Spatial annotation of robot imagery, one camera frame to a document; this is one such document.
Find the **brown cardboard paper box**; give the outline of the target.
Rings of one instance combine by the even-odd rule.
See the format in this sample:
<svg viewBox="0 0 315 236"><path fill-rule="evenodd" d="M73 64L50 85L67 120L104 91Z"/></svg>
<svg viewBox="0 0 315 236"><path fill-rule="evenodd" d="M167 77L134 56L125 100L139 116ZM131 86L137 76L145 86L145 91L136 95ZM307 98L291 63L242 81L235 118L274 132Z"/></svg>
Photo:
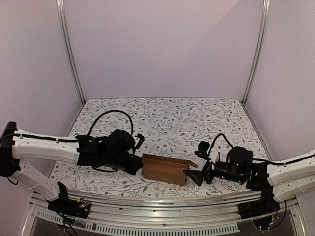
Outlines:
<svg viewBox="0 0 315 236"><path fill-rule="evenodd" d="M198 167L198 165L191 160L150 154L142 155L142 163L143 178L179 186L187 184L187 176L183 171L188 170L189 167Z"/></svg>

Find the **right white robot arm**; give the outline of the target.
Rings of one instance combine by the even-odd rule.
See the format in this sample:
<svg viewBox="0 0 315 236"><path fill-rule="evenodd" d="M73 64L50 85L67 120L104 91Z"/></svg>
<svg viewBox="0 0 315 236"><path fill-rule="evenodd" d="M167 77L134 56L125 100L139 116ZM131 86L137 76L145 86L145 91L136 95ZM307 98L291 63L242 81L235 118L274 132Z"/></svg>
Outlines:
<svg viewBox="0 0 315 236"><path fill-rule="evenodd" d="M268 161L254 158L253 152L243 147L232 148L225 161L220 161L217 151L195 154L205 159L202 170L184 170L184 174L198 186L210 184L216 178L245 185L251 191L261 193L254 204L258 214L265 214L275 202L283 202L315 185L315 152L283 161Z"/></svg>

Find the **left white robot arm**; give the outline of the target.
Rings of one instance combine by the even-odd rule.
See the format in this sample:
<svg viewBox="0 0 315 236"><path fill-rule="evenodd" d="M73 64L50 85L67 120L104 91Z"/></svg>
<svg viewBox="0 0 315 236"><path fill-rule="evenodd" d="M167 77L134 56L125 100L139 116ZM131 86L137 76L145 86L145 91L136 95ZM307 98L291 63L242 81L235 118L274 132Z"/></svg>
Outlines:
<svg viewBox="0 0 315 236"><path fill-rule="evenodd" d="M142 168L142 158L135 154L145 138L115 130L109 136L91 135L55 137L33 134L9 122L0 137L0 175L22 182L30 190L54 203L62 213L70 213L72 200L66 188L44 176L27 159L45 159L67 162L93 169L109 167L111 172L124 171L135 175Z"/></svg>

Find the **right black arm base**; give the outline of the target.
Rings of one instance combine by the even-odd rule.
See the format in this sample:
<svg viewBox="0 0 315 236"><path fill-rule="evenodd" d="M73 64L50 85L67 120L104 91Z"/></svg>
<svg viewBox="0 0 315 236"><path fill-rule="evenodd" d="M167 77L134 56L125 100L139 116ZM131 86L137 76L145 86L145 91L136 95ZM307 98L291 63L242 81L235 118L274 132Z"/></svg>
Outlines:
<svg viewBox="0 0 315 236"><path fill-rule="evenodd" d="M238 214L242 220L252 219L254 227L259 231L270 231L276 228L279 220L280 203L275 201L270 193L261 193L258 200L237 205Z"/></svg>

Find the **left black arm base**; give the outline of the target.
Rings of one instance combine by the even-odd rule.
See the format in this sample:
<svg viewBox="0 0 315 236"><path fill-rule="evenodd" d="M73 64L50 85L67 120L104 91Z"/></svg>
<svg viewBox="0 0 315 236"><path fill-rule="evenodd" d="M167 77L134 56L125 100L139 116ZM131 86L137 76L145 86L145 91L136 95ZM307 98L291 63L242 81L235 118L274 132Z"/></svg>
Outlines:
<svg viewBox="0 0 315 236"><path fill-rule="evenodd" d="M87 219L91 209L91 202L85 198L72 200L68 197L67 188L61 182L57 182L59 193L57 198L48 202L48 209L59 214L70 215Z"/></svg>

